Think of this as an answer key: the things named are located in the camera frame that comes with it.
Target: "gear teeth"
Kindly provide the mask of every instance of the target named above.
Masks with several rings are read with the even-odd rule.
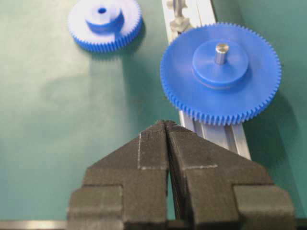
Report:
[[[83,49],[90,51],[90,52],[96,52],[96,53],[107,53],[107,52],[113,52],[118,49],[123,48],[124,46],[131,43],[139,34],[141,27],[142,27],[142,14],[141,14],[141,8],[140,5],[136,0],[131,0],[133,3],[137,6],[137,23],[134,25],[134,27],[131,29],[131,31],[122,37],[119,37],[117,40],[113,42],[108,43],[91,43],[87,42],[84,39],[79,38],[74,31],[71,30],[70,23],[68,21],[68,29],[75,40],[75,42],[82,47]]]

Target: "gray metal bar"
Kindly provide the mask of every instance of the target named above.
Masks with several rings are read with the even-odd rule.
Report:
[[[0,230],[64,230],[65,220],[0,220]]]

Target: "blue gear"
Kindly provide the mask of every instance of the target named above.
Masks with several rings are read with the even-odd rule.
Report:
[[[91,52],[110,52],[126,46],[141,26],[141,9],[136,0],[81,0],[68,17],[73,39]]]
[[[218,43],[229,44],[226,63],[214,62]],[[258,115],[273,99],[281,66],[272,46],[245,27],[217,23],[181,34],[161,61],[169,101],[190,118],[234,125]]]

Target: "green mat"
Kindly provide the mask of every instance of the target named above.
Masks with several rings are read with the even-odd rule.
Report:
[[[158,119],[179,122],[160,84],[162,4],[138,2],[138,38],[93,55],[67,30],[75,0],[0,0],[0,219],[65,219],[86,167]]]

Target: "aluminum rail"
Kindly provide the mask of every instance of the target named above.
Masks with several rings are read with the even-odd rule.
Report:
[[[180,29],[182,29],[178,27],[174,29],[174,27],[171,27],[171,23],[175,20],[174,11],[176,11],[176,15],[178,15],[178,8],[174,9],[173,2],[175,2],[175,5],[186,6],[181,9],[182,14],[179,14],[189,19],[190,26],[187,26],[185,30],[192,27],[216,23],[210,0],[162,0],[165,26],[169,43],[171,43],[180,34]],[[242,157],[249,160],[251,159],[242,124],[232,126],[205,125],[189,118],[183,111],[179,112],[179,118],[182,126],[197,133],[198,136],[224,147],[225,149],[235,152]]]

